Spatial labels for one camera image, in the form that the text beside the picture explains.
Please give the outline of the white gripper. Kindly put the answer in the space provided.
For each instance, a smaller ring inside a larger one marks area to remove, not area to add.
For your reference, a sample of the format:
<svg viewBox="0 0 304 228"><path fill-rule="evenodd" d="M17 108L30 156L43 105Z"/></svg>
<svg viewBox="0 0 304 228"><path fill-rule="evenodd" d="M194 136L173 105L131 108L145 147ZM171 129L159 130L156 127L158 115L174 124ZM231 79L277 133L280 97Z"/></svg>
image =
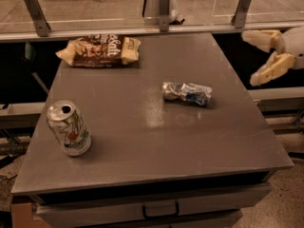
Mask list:
<svg viewBox="0 0 304 228"><path fill-rule="evenodd" d="M245 30L241 33L244 42L264 52L276 51L267 62L251 75L250 84L261 86L294 69L304 68L304 27L290 28L281 33L277 29Z"/></svg>

